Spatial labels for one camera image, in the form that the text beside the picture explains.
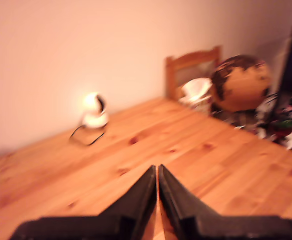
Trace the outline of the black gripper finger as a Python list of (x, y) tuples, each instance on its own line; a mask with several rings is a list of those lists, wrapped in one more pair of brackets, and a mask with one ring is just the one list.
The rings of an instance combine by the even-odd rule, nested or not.
[(188, 191), (163, 164), (158, 167), (158, 181), (159, 198), (178, 239), (199, 240), (199, 218), (221, 216)]
[(156, 201), (156, 167), (151, 165), (123, 196), (99, 215), (119, 217), (120, 240), (140, 240)]

